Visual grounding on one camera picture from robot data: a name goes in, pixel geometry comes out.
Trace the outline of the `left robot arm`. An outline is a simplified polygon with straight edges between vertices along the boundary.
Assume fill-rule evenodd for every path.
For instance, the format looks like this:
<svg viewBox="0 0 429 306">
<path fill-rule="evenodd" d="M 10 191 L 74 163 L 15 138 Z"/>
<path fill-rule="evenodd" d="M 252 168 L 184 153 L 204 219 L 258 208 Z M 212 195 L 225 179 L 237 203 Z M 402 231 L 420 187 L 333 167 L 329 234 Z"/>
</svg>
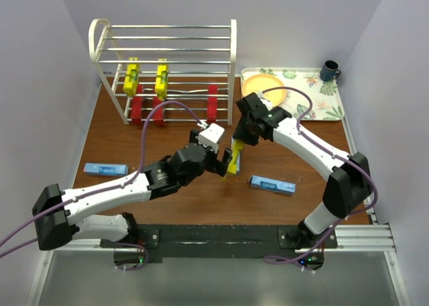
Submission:
<svg viewBox="0 0 429 306">
<path fill-rule="evenodd" d="M 215 123 L 202 131 L 192 130 L 189 143 L 174 155 L 113 181 L 63 191 L 57 184 L 48 185 L 32 209 L 39 249 L 53 250 L 89 238 L 134 246 L 139 231 L 133 216 L 107 217 L 102 212 L 177 193 L 204 172 L 225 176 L 232 152 L 226 149 L 222 159 L 217 158 L 224 134 L 224 128 Z"/>
</svg>

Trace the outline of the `yellow toothpaste box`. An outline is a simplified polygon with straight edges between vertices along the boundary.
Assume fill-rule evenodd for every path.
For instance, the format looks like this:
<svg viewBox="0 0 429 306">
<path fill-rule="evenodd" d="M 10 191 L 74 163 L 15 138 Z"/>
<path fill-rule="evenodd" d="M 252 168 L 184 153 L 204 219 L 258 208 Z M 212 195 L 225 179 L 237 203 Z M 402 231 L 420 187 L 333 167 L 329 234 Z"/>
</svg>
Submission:
<svg viewBox="0 0 429 306">
<path fill-rule="evenodd" d="M 165 58 L 159 59 L 156 73 L 155 93 L 161 100 L 167 97 L 168 89 L 168 63 Z"/>
<path fill-rule="evenodd" d="M 137 87 L 139 85 L 139 63 L 138 57 L 130 57 L 130 63 L 127 65 L 127 70 L 125 73 L 124 83 L 123 83 L 123 92 L 128 97 L 134 97 L 137 92 Z"/>
<path fill-rule="evenodd" d="M 237 152 L 240 149 L 242 151 L 243 147 L 244 147 L 244 143 L 241 140 L 231 138 L 231 150 L 233 151 L 233 157 L 232 157 L 232 160 L 229 164 L 226 176 L 237 176 L 237 174 L 236 174 Z"/>
</svg>

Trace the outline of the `red toothpaste box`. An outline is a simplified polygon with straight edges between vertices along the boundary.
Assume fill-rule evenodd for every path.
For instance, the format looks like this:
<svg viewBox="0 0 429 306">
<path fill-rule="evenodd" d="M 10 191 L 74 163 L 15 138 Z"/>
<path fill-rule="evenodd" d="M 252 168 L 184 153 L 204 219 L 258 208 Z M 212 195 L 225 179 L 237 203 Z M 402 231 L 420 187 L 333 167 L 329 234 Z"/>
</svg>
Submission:
<svg viewBox="0 0 429 306">
<path fill-rule="evenodd" d="M 217 95 L 218 86 L 208 86 L 208 98 L 207 98 L 207 113 L 206 120 L 208 123 L 215 123 L 217 120 Z"/>
<path fill-rule="evenodd" d="M 157 126 L 165 126 L 166 124 L 164 121 L 164 107 L 160 105 L 161 103 L 163 103 L 163 100 L 158 96 L 153 98 L 153 107 L 157 108 L 153 114 L 153 121 Z"/>
<path fill-rule="evenodd" d="M 142 114 L 142 105 L 143 105 L 143 85 L 138 85 L 136 89 L 136 94 L 131 101 L 131 122 L 133 125 L 141 125 L 141 114 Z"/>
</svg>

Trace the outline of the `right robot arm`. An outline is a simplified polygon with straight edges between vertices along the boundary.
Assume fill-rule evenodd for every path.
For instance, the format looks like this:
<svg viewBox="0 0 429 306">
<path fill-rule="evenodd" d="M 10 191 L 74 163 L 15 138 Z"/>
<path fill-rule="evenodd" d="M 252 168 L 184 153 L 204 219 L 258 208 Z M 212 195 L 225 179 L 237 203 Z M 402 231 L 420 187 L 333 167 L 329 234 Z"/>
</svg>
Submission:
<svg viewBox="0 0 429 306">
<path fill-rule="evenodd" d="M 236 102 L 241 113 L 233 137 L 256 146 L 260 139 L 275 142 L 298 155 L 326 181 L 321 203 L 292 231 L 287 240 L 296 249 L 312 248 L 327 229 L 344 219 L 373 193 L 367 158 L 349 155 L 302 127 L 281 107 L 251 93 Z"/>
</svg>

